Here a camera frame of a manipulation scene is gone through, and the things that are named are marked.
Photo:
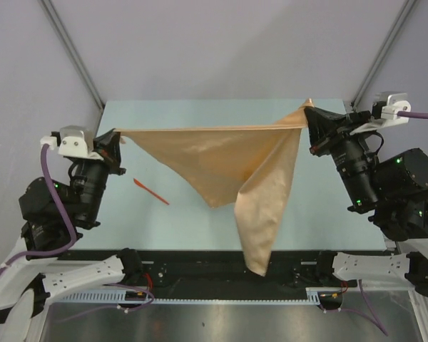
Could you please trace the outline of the orange plastic knife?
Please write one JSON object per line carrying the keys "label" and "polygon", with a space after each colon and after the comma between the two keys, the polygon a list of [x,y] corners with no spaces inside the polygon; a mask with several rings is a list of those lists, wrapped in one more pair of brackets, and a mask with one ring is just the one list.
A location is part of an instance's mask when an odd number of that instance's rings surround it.
{"label": "orange plastic knife", "polygon": [[161,197],[160,195],[158,195],[156,192],[154,192],[150,188],[146,187],[142,182],[140,182],[136,178],[133,178],[133,182],[134,182],[135,185],[137,185],[141,189],[145,190],[147,193],[151,194],[156,199],[160,200],[163,204],[165,204],[165,205],[169,205],[170,204],[166,199],[164,199],[163,197]]}

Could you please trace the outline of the orange cloth napkin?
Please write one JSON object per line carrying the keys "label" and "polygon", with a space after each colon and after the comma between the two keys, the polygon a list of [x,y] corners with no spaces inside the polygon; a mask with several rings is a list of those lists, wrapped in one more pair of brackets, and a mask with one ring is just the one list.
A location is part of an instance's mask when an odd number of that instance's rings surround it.
{"label": "orange cloth napkin", "polygon": [[292,189],[308,98],[269,125],[118,129],[180,175],[211,208],[234,205],[246,267],[265,276]]}

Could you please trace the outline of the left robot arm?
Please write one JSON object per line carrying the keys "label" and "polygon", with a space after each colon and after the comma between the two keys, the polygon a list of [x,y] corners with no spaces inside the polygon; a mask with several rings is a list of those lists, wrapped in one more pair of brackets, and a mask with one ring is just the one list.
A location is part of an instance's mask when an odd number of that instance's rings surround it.
{"label": "left robot arm", "polygon": [[79,229],[99,226],[97,220],[109,175],[124,175],[121,134],[96,138],[79,126],[67,126],[41,139],[42,176],[19,198],[24,225],[10,255],[0,265],[0,324],[21,296],[34,293],[31,316],[73,292],[94,286],[135,286],[143,263],[135,249],[91,266],[50,275],[45,268],[83,236]]}

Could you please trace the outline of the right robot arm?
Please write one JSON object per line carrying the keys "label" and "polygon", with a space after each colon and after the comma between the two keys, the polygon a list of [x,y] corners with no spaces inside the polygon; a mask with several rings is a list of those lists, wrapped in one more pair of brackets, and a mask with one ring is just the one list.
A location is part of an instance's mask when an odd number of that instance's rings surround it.
{"label": "right robot arm", "polygon": [[367,139],[392,123],[369,111],[346,115],[306,107],[310,152],[329,155],[352,202],[350,212],[372,213],[369,222],[393,242],[412,250],[395,255],[325,251],[315,278],[323,286],[340,281],[378,281],[410,286],[428,298],[428,156],[412,148],[381,161]]}

